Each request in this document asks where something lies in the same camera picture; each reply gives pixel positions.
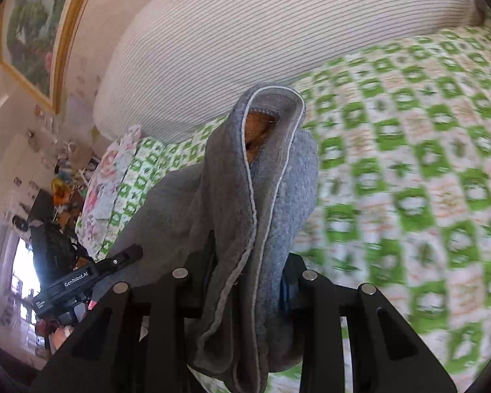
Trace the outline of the person's left hand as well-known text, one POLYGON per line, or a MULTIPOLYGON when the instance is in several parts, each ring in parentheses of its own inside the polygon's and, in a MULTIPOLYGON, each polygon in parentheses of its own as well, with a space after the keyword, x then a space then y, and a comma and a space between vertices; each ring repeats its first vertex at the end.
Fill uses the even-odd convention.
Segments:
POLYGON ((49 350, 54 355, 73 333, 73 326, 58 327, 48 335, 49 350))

